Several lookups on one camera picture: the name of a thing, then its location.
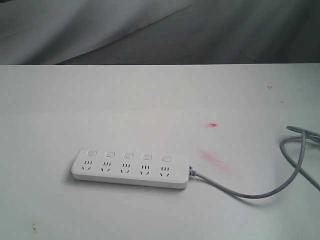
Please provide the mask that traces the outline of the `white five-outlet power strip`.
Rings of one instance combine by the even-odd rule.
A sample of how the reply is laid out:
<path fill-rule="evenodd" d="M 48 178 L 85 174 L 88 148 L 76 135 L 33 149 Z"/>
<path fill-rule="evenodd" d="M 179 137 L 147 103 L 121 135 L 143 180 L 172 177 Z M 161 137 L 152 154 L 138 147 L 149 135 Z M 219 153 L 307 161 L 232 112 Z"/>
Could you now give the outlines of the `white five-outlet power strip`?
<path fill-rule="evenodd" d="M 192 168 L 188 159 L 170 153 L 121 149 L 82 149 L 71 166 L 76 180 L 185 189 Z"/>

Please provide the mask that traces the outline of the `grey backdrop cloth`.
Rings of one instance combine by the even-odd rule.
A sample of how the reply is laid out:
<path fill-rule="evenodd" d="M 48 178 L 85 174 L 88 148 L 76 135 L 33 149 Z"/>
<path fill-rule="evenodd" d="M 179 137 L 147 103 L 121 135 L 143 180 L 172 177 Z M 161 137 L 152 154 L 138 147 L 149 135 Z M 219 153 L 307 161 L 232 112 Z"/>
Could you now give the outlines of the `grey backdrop cloth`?
<path fill-rule="evenodd" d="M 318 63 L 317 0 L 3 0 L 2 65 Z"/>

